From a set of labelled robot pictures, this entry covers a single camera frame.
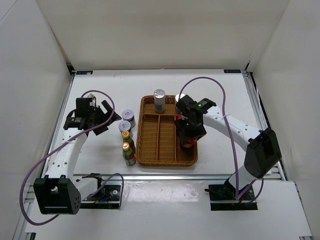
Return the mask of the red-lid sauce jar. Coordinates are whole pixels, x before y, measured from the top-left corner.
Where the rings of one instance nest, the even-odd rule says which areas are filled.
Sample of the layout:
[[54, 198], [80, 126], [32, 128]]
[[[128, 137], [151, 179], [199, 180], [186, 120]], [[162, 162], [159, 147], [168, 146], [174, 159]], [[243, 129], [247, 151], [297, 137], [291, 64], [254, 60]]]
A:
[[183, 148], [191, 148], [196, 142], [197, 142], [198, 138], [197, 137], [188, 137], [185, 140], [181, 140], [180, 141], [180, 145]]
[[182, 120], [182, 114], [181, 114], [181, 113], [176, 117], [176, 120], [177, 120], [177, 121]]

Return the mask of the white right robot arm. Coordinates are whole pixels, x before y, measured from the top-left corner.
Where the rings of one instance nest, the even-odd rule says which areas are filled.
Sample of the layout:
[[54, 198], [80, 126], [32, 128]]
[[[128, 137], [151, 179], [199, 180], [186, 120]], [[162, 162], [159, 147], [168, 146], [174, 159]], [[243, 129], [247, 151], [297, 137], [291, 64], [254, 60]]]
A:
[[242, 166], [226, 180], [224, 193], [230, 200], [238, 199], [254, 180], [262, 179], [282, 159], [277, 135], [270, 127], [261, 130], [226, 115], [215, 102], [204, 98], [197, 102], [185, 95], [176, 103], [181, 118], [175, 121], [177, 132], [184, 145], [191, 145], [206, 135], [211, 127], [226, 137], [231, 145], [245, 151]]

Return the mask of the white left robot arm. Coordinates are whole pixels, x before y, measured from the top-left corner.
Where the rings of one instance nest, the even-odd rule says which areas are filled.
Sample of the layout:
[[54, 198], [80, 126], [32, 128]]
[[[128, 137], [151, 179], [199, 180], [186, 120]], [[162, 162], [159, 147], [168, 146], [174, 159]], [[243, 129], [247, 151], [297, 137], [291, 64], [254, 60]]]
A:
[[106, 100], [96, 104], [92, 94], [79, 97], [63, 125], [61, 149], [43, 177], [34, 181], [33, 189], [43, 215], [75, 215], [85, 209], [119, 209], [124, 184], [108, 185], [99, 173], [90, 173], [73, 179], [76, 163], [86, 142], [89, 129], [95, 135], [106, 132], [121, 117]]

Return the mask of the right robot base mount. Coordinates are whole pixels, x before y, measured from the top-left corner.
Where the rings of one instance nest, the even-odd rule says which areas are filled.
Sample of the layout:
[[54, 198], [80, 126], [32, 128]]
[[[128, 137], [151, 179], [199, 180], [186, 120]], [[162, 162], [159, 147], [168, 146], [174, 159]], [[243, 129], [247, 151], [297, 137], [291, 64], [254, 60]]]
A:
[[246, 193], [236, 200], [235, 193], [225, 184], [210, 184], [204, 189], [209, 195], [211, 211], [256, 211], [258, 206], [251, 186]]

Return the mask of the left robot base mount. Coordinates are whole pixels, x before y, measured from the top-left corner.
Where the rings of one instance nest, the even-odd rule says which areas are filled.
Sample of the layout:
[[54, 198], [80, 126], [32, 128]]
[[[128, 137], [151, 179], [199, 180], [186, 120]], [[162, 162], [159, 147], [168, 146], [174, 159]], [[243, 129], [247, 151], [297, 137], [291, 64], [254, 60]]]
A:
[[[119, 177], [121, 183], [110, 183], [114, 177]], [[85, 175], [81, 180], [94, 180], [93, 191], [89, 192], [81, 204], [81, 209], [119, 210], [122, 206], [124, 193], [124, 177], [120, 173], [114, 173], [107, 179], [103, 179], [99, 173]]]

